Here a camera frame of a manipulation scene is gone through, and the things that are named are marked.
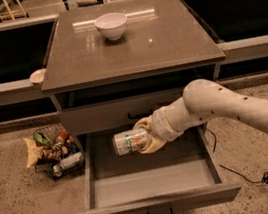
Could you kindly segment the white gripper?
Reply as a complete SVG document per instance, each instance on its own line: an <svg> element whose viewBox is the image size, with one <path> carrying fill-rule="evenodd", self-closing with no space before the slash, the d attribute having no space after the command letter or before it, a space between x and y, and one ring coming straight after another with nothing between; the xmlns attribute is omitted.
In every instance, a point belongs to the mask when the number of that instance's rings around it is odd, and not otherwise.
<svg viewBox="0 0 268 214"><path fill-rule="evenodd" d="M134 129L143 128L156 136L152 136L146 142L146 145L140 149L141 154L152 154L162 148L167 142L172 142L182 135L182 132L176 131L167 120L165 106L157 109L151 117L139 119L133 126Z"/></svg>

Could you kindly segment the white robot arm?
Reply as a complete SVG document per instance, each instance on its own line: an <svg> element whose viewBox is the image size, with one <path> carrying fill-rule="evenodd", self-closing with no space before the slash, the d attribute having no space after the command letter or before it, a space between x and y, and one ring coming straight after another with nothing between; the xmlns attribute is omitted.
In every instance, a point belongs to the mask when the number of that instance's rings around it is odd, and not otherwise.
<svg viewBox="0 0 268 214"><path fill-rule="evenodd" d="M141 153L154 153L190 127L201 126L215 117L230 118L268 134L268 99L237 94L206 79L193 80L182 94L135 124L150 135Z"/></svg>

